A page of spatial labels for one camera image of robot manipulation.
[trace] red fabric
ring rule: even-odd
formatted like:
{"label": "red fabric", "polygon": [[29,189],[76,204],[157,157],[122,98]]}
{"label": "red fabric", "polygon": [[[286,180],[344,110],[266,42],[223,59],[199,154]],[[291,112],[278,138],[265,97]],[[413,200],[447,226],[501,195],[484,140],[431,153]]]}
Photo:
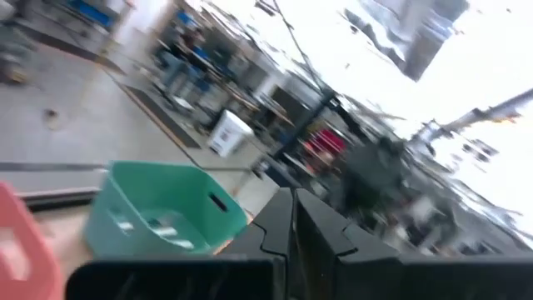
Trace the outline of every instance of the red fabric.
{"label": "red fabric", "polygon": [[346,148],[342,138],[329,129],[320,130],[307,144],[316,153],[327,150],[334,156]]}

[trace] pipe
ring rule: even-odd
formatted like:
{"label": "pipe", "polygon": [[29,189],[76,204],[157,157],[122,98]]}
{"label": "pipe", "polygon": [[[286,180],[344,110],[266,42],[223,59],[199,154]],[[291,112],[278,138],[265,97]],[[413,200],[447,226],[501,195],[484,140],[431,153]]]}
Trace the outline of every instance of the pipe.
{"label": "pipe", "polygon": [[441,130],[435,132],[435,134],[429,139],[429,142],[441,138],[447,133],[458,132],[463,128],[467,128],[479,122],[504,118],[515,112],[517,108],[523,107],[531,100],[533,100],[533,88],[494,107],[490,107],[485,111],[481,111],[479,108],[472,109],[466,115],[442,126]]}

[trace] factory floor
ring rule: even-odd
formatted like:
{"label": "factory floor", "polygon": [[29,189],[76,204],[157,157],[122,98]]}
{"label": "factory floor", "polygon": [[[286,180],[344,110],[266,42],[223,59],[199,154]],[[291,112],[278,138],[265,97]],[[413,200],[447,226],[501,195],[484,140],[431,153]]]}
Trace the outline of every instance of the factory floor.
{"label": "factory floor", "polygon": [[[35,17],[27,26],[92,52],[101,45],[44,17]],[[106,164],[143,160],[194,165],[205,169],[228,192],[238,188],[235,199],[252,216],[257,215],[278,186],[268,178],[255,177],[242,185],[242,177],[266,148],[250,141],[238,153],[221,158],[207,149],[206,137],[187,126],[183,129],[201,148],[183,147],[171,140],[157,120],[150,119],[123,89],[126,83],[151,93],[138,69],[149,63],[149,37],[137,32],[132,40],[134,47],[115,45],[108,55],[122,72],[39,44],[28,84],[0,85],[0,180],[11,184],[17,193],[29,194],[95,188],[105,176],[94,171],[7,172],[5,163],[12,162]],[[58,113],[57,118],[47,117],[45,112],[50,109]],[[81,238],[87,212],[88,207],[80,207],[36,215],[60,258],[65,277],[90,258]]]}

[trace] white wall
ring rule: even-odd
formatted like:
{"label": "white wall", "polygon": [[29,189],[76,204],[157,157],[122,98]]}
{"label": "white wall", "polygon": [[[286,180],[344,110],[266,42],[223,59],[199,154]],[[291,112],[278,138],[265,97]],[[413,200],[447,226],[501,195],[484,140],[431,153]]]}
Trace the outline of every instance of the white wall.
{"label": "white wall", "polygon": [[[136,0],[135,9],[131,11],[117,30],[115,40],[122,45],[130,42],[135,30],[142,33],[149,33],[151,27],[155,26],[157,20],[164,13],[164,8],[171,0]],[[108,6],[120,12],[124,9],[123,0],[108,0]]]}

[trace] cable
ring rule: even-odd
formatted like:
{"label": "cable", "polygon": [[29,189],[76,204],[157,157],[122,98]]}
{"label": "cable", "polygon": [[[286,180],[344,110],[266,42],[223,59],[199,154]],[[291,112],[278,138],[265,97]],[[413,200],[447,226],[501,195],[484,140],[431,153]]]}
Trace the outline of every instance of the cable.
{"label": "cable", "polygon": [[[96,66],[92,69],[92,72],[89,74],[88,79],[86,80],[85,84],[82,87],[82,91],[80,92],[80,98],[79,101],[76,104],[75,108],[73,109],[74,112],[72,112],[72,116],[68,117],[67,112],[67,120],[62,124],[63,126],[67,125],[69,121],[72,121],[76,115],[78,114],[77,110],[80,110],[82,108],[82,105],[86,102],[87,96],[89,94],[90,87],[92,86],[91,83],[94,81],[96,76],[98,75],[98,71],[100,71],[100,68],[104,62],[104,59],[106,59],[106,54],[109,52],[111,45],[113,44],[115,34],[117,33],[118,29],[121,27],[121,25],[124,23],[124,20],[126,20],[127,15],[131,12],[131,10],[134,8],[134,6],[129,2],[125,1],[126,7],[120,12],[119,21],[117,24],[113,26],[112,31],[107,36],[107,40],[102,46],[100,52],[98,52],[97,57],[93,61]],[[48,126],[48,129],[52,131],[57,131],[61,126],[59,126],[59,114],[57,111],[47,108],[44,111],[44,121],[46,125]]]}
{"label": "cable", "polygon": [[291,34],[292,41],[294,42],[296,48],[301,54],[301,57],[303,58],[304,63],[306,63],[307,71],[311,75],[311,78],[313,79],[313,82],[316,84],[318,89],[321,93],[324,93],[324,90],[322,89],[322,85],[318,82],[316,79],[316,73],[315,69],[312,67],[311,62],[309,61],[309,57],[303,50],[301,50],[300,44],[296,40],[296,37],[294,36],[294,32],[292,31],[292,25],[285,19],[285,15],[283,15],[283,12],[281,12],[280,6],[277,4],[277,0],[272,0],[274,2],[274,5],[276,6],[277,12],[280,14],[281,19],[285,23],[286,28],[289,30],[289,33]]}

